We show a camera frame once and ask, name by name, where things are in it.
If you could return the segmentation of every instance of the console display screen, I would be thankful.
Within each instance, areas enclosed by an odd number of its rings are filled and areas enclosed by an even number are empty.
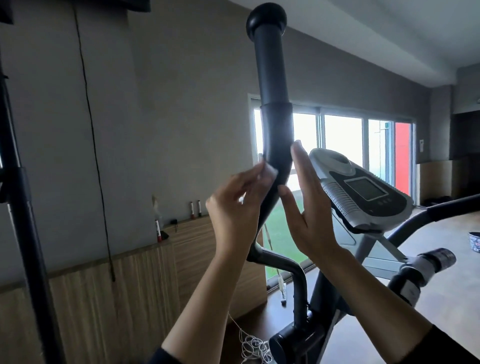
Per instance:
[[[355,190],[365,200],[371,201],[378,197],[387,195],[380,188],[375,186],[370,179],[358,178],[357,180],[345,181],[351,188]]]

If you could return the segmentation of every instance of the person's left hand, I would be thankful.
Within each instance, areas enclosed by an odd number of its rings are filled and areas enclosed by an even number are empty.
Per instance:
[[[252,169],[233,175],[207,200],[216,237],[216,255],[246,258],[257,233],[260,205],[275,179],[270,169],[261,161]],[[244,194],[243,203],[239,202]]]

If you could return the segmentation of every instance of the tangled white cable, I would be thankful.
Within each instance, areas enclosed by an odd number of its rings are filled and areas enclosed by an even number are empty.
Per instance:
[[[247,334],[237,324],[237,322],[230,316],[232,321],[239,328],[239,339],[241,342],[241,356],[243,358],[242,364],[249,360],[261,359],[262,364],[273,363],[273,356],[270,352],[270,345],[267,341],[260,340],[253,335]]]

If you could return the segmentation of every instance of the person's right hand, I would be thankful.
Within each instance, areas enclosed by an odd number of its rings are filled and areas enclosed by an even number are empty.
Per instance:
[[[281,185],[278,194],[287,216],[287,224],[298,249],[318,264],[340,246],[335,240],[330,199],[326,195],[307,152],[300,141],[291,147],[303,194],[304,212],[301,214],[291,190]]]

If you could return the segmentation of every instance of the red wall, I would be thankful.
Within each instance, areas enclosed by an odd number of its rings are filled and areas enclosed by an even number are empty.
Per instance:
[[[410,194],[410,124],[395,123],[395,187]]]

